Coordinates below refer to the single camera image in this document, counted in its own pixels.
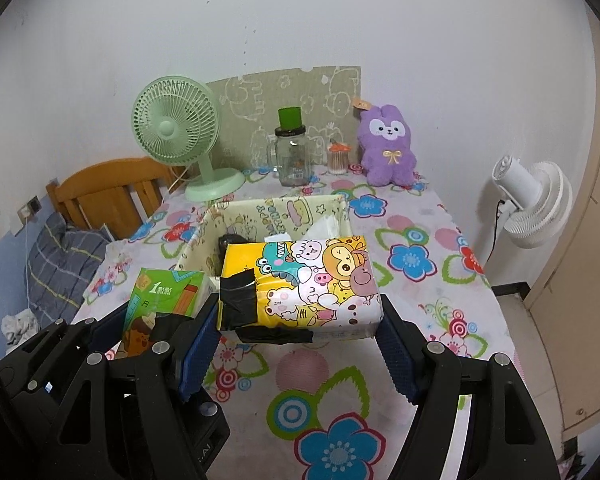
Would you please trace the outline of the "green tissue pack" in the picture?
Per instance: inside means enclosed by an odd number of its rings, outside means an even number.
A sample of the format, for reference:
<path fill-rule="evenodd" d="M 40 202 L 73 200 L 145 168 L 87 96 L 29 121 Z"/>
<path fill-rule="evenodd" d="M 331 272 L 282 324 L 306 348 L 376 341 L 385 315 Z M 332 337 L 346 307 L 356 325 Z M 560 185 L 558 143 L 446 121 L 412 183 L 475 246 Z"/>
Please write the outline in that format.
<path fill-rule="evenodd" d="M 141 268 L 123 323 L 116 358 L 139 356 L 158 340 L 160 318 L 174 314 L 194 318 L 209 296 L 210 282 L 202 271 Z"/>

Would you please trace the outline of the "black plastic bag bundle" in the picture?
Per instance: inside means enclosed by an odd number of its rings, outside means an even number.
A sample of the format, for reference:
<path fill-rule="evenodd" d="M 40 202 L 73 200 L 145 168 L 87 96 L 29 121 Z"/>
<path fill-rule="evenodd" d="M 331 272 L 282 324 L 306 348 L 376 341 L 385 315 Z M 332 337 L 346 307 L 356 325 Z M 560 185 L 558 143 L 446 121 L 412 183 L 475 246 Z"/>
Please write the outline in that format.
<path fill-rule="evenodd" d="M 226 252 L 228 246 L 230 245 L 239 245 L 239 244 L 248 244 L 250 240 L 245 238 L 242 235 L 236 233 L 227 233 L 219 237 L 218 246 L 219 252 Z"/>

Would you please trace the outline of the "yellow cartoon tissue pack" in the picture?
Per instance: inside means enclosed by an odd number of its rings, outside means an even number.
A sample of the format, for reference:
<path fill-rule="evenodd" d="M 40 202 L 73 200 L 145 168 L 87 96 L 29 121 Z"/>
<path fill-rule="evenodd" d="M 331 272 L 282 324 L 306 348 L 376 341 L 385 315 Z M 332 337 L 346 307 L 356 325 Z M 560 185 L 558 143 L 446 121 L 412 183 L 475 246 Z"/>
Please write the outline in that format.
<path fill-rule="evenodd" d="M 362 236 L 227 246 L 219 329 L 250 344 L 373 336 L 384 317 Z"/>

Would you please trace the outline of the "white cloth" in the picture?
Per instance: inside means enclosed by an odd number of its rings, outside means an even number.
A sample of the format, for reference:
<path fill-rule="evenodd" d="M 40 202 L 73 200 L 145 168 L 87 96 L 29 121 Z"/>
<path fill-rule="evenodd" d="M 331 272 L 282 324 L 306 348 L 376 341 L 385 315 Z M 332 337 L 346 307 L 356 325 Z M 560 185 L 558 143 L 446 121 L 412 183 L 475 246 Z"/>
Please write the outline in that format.
<path fill-rule="evenodd" d="M 38 319 L 30 309 L 24 309 L 15 315 L 5 315 L 1 322 L 1 331 L 6 339 L 6 353 L 15 350 L 39 330 Z"/>
<path fill-rule="evenodd" d="M 317 220 L 311 226 L 306 234 L 303 234 L 302 240 L 330 240 L 340 235 L 339 221 L 335 216 L 324 216 Z"/>

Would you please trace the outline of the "beige door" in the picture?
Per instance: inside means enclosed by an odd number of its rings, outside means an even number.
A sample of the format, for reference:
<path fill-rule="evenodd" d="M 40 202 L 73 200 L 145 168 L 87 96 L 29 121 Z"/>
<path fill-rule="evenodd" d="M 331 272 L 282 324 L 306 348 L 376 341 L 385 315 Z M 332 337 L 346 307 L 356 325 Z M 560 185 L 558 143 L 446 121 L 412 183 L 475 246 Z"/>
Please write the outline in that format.
<path fill-rule="evenodd" d="M 588 14 L 595 61 L 590 151 L 570 219 L 526 306 L 538 329 L 571 439 L 600 423 L 600 20 Z"/>

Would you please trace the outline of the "floral tablecloth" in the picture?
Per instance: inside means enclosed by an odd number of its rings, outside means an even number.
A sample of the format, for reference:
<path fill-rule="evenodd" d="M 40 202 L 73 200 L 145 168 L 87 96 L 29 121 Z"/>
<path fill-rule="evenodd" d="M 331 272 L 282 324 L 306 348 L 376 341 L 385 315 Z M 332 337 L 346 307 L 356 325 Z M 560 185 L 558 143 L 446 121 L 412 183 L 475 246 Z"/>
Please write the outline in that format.
<path fill-rule="evenodd" d="M 254 198 L 258 210 L 226 229 L 255 237 L 288 219 L 306 226 L 317 196 L 334 194 L 348 200 L 376 283 L 404 320 L 458 356 L 514 353 L 486 274 L 424 178 L 374 188 L 358 169 L 333 176 L 320 167 L 308 185 L 285 188 L 272 172 L 250 169 L 235 198 Z M 210 214 L 206 203 L 169 197 L 134 234 L 108 246 L 78 318 L 102 318 L 123 304 L 143 268 L 177 266 Z M 385 479 L 415 415 L 370 339 L 264 346 L 227 335 L 204 388 L 230 425 L 212 479 Z"/>

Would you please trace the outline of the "yellow cartoon fabric box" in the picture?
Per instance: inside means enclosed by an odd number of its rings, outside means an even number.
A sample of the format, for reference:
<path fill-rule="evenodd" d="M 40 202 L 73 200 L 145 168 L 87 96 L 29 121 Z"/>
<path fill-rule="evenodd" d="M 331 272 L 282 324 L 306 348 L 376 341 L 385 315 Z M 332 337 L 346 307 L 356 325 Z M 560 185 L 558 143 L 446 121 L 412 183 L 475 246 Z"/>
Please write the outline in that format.
<path fill-rule="evenodd" d="M 218 276 L 222 270 L 219 239 L 226 234 L 240 235 L 250 242 L 287 233 L 300 240 L 316 222 L 332 217 L 338 236 L 352 233 L 349 206 L 341 195 L 315 195 L 234 200 L 216 203 L 202 217 L 192 239 L 181 252 L 175 269 L 202 271 Z"/>

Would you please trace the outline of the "green desk fan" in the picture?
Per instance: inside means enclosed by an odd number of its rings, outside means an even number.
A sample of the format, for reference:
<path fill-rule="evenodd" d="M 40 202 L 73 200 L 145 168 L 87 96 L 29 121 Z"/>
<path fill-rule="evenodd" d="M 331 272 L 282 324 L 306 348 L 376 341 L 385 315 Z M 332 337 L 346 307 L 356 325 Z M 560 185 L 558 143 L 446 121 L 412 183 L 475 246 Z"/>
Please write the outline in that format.
<path fill-rule="evenodd" d="M 185 197 L 191 202 L 219 200 L 245 182 L 237 169 L 212 166 L 220 103 L 202 82 L 183 76 L 151 81 L 135 100 L 132 131 L 140 148 L 157 162 L 198 167 L 198 176 L 185 185 Z"/>

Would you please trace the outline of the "glass mason jar mug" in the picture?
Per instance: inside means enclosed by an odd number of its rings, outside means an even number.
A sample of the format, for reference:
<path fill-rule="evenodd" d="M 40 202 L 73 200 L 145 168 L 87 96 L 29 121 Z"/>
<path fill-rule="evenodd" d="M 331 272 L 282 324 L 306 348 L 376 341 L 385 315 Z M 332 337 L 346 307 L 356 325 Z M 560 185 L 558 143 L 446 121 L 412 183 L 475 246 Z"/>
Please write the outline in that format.
<path fill-rule="evenodd" d="M 268 142 L 266 156 L 268 166 L 277 174 L 281 185 L 298 188 L 310 182 L 312 162 L 306 142 L 305 126 L 275 129 L 274 138 Z"/>

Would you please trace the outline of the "green patterned board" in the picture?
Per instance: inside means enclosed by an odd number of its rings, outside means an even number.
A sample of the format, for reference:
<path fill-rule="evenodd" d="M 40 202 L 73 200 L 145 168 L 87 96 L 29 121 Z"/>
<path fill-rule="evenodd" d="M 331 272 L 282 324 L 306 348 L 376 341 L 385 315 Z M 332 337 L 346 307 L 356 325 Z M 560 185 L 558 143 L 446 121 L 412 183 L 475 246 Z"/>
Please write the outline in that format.
<path fill-rule="evenodd" d="M 212 150 L 217 167 L 264 168 L 268 146 L 279 126 L 278 111 L 298 107 L 306 126 L 306 145 L 314 165 L 327 162 L 330 144 L 350 146 L 355 159 L 358 118 L 353 99 L 361 93 L 358 66 L 286 68 L 212 81 L 220 103 L 221 128 Z"/>

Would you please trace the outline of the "green cup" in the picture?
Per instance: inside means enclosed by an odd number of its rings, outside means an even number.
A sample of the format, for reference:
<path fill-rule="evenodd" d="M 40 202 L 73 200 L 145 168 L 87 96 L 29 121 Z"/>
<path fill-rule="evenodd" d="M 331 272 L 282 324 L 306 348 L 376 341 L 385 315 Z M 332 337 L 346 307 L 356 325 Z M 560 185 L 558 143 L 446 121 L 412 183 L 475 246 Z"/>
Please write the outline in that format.
<path fill-rule="evenodd" d="M 303 126 L 301 108 L 298 106 L 282 107 L 278 110 L 279 128 L 296 130 Z"/>

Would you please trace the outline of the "toothpick jar orange lid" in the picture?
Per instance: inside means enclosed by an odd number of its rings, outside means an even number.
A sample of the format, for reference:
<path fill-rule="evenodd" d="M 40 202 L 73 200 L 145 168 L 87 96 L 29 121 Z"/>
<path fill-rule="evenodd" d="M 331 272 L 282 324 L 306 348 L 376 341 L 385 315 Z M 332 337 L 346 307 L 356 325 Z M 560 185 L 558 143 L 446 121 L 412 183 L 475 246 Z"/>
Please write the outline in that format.
<path fill-rule="evenodd" d="M 346 174 L 349 169 L 349 154 L 351 148 L 348 144 L 332 142 L 327 149 L 327 169 L 330 174 Z"/>

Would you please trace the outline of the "white standing fan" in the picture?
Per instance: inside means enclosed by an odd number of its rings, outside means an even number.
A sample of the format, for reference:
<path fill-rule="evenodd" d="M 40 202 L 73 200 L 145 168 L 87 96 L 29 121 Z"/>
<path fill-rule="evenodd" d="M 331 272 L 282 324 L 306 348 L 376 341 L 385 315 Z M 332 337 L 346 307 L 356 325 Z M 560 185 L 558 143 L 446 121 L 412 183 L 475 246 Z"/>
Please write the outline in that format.
<path fill-rule="evenodd" d="M 527 169 L 513 155 L 493 167 L 492 183 L 501 192 L 496 206 L 492 247 L 505 233 L 521 249 L 540 247 L 566 225 L 573 206 L 572 186 L 554 162 L 537 162 Z"/>

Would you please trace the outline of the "purple plush bunny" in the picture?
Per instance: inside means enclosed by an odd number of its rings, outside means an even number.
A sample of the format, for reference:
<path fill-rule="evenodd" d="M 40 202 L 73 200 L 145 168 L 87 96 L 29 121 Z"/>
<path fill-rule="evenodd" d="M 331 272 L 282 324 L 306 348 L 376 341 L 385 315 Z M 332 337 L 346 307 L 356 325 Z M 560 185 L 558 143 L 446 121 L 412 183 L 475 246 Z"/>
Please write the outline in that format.
<path fill-rule="evenodd" d="M 411 150 L 411 129 L 400 110 L 391 104 L 372 106 L 361 110 L 360 118 L 358 144 L 368 184 L 410 186 L 417 159 Z"/>

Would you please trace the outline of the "wall power outlet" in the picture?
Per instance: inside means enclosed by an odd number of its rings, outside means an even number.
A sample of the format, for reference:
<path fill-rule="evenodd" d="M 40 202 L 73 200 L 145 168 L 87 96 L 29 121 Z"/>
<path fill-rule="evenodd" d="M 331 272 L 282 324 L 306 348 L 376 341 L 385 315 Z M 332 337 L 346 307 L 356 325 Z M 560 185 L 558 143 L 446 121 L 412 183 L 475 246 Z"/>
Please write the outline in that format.
<path fill-rule="evenodd" d="M 27 223 L 34 218 L 41 209 L 42 205 L 38 196 L 34 196 L 18 209 L 17 214 L 22 223 Z"/>

